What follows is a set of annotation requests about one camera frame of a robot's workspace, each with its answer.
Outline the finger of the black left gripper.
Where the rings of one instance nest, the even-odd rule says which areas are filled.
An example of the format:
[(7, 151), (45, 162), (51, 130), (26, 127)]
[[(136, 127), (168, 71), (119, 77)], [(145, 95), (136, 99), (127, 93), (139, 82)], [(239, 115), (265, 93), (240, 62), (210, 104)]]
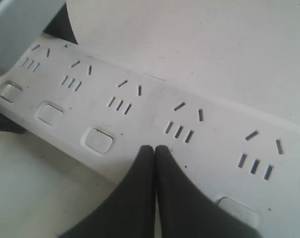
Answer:
[(78, 44), (71, 27), (67, 5), (65, 4), (43, 32), (55, 38), (60, 38), (73, 44)]
[(0, 113), (0, 131), (24, 134), (25, 128), (21, 127), (20, 125), (18, 125), (17, 123), (13, 122), (12, 120)]

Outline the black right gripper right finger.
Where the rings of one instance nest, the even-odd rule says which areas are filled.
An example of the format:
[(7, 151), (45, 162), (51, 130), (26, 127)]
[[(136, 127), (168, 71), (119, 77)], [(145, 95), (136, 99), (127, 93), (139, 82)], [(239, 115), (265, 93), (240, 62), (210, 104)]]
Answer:
[(162, 237), (260, 237), (254, 228), (206, 197), (185, 175), (165, 145), (155, 149), (155, 171)]

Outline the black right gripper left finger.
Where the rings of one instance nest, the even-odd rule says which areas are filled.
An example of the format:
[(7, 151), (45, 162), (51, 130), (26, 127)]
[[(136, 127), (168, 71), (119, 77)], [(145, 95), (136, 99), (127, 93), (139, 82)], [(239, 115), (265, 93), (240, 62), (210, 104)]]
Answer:
[(152, 238), (154, 224), (154, 151), (151, 146), (143, 145), (111, 195), (61, 237)]

